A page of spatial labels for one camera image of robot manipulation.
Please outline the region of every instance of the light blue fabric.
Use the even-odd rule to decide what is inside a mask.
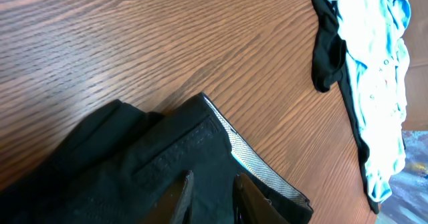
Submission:
[[[348,48],[346,66],[359,134],[370,148],[365,163],[368,196],[391,196],[391,175],[405,165],[401,124],[406,118],[404,77],[409,53],[401,39],[409,25],[408,0],[335,1],[338,33]]]

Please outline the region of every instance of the wooden surface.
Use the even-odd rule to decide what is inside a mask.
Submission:
[[[310,79],[310,0],[0,0],[0,188],[115,99],[168,112],[200,91],[311,200],[374,223],[335,84]]]
[[[412,16],[404,40],[410,55],[406,74],[405,130],[428,130],[428,0],[409,0]]]

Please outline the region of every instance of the blue fabric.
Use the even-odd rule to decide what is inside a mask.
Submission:
[[[410,59],[401,39],[409,25],[408,0],[329,0],[339,36],[346,41],[346,67],[359,134],[370,149],[365,163],[368,196],[391,196],[391,175],[405,165],[401,124],[406,118],[404,78]]]

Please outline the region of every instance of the black cloth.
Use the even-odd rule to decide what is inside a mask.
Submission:
[[[364,164],[370,150],[358,131],[358,122],[354,112],[354,103],[350,89],[349,74],[346,69],[346,42],[338,35],[339,24],[334,6],[328,0],[311,0],[318,16],[318,33],[316,34],[312,56],[312,81],[320,92],[327,92],[330,86],[338,82],[342,98],[348,112],[352,133],[358,148],[358,162],[364,192],[368,204],[374,213],[379,213],[378,203],[367,195],[367,178]]]
[[[281,196],[231,155],[226,130],[204,101],[170,116],[115,101],[83,120],[29,176],[0,193],[2,223],[136,223],[173,181],[194,173],[192,223],[233,223],[232,186],[245,173],[290,223],[313,210]]]

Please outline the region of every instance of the silver trim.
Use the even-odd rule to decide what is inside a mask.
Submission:
[[[208,106],[214,111],[215,116],[226,129],[227,135],[229,136],[230,143],[232,145],[232,156],[239,162],[244,168],[246,168],[251,174],[257,177],[260,181],[265,183],[268,187],[277,191],[285,198],[299,204],[302,207],[310,209],[308,200],[295,189],[293,186],[288,184],[282,177],[280,177],[274,170],[272,170],[268,164],[266,164],[248,145],[248,143],[237,133],[237,131],[229,124],[229,122],[223,117],[223,115],[216,109],[214,104],[204,97],[204,100]]]

